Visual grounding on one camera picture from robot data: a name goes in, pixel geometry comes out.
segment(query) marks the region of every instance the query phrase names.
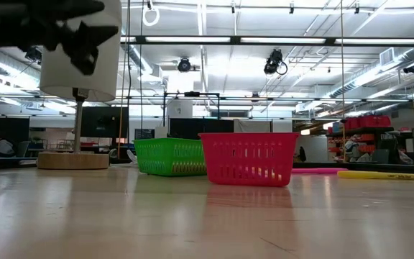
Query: white lamp shade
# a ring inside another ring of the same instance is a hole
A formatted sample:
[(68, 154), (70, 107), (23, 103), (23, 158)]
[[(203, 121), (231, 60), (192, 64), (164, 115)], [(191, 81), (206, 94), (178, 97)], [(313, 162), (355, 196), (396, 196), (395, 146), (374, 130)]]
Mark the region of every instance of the white lamp shade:
[(105, 9), (97, 14), (68, 20), (71, 29), (78, 29), (81, 21), (88, 26), (116, 25), (119, 31), (111, 39), (98, 46), (98, 60), (91, 76), (83, 75), (70, 58), (63, 52), (61, 45), (56, 51), (44, 49), (40, 89), (47, 94), (74, 99), (73, 88), (88, 89), (87, 101), (112, 101), (116, 98), (119, 48), (121, 42), (121, 2), (102, 0)]

